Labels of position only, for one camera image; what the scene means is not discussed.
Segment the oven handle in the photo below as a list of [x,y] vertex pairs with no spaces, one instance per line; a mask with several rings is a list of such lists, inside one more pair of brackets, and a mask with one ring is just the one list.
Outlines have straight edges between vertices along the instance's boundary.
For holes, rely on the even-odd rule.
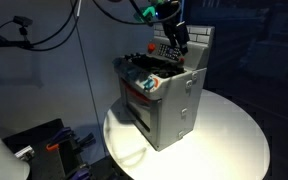
[[150,99],[145,97],[143,94],[137,92],[135,89],[133,89],[127,82],[125,82],[124,79],[122,79],[123,85],[125,86],[126,90],[128,90],[133,96],[135,96],[137,99],[144,101],[145,103],[150,103]]

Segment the round white table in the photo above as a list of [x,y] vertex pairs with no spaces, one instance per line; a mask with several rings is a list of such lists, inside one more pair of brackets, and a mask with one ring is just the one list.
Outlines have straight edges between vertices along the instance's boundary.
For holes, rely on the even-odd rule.
[[194,130],[157,152],[116,101],[103,133],[115,162],[135,180],[259,180],[270,153],[256,122],[231,101],[203,90]]

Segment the oven window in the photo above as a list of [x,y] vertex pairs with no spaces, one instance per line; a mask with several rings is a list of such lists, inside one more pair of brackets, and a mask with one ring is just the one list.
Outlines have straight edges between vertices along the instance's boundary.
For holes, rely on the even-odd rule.
[[126,91],[127,106],[138,118],[143,127],[150,131],[151,128],[151,108],[148,102],[144,102],[132,93]]

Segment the dark background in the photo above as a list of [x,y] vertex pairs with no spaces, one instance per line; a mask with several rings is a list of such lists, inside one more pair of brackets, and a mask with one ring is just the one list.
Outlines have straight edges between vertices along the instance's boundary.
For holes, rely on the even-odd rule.
[[215,26],[204,88],[263,129],[271,152],[265,179],[288,179],[288,1],[186,0],[184,19]]

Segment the white tabletop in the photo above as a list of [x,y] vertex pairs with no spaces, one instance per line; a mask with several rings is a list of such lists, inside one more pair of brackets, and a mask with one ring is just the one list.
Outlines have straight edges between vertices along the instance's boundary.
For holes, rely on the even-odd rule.
[[157,152],[116,101],[104,122],[112,158],[133,179],[258,180],[269,161],[267,140],[256,122],[231,101],[203,90],[195,127]]

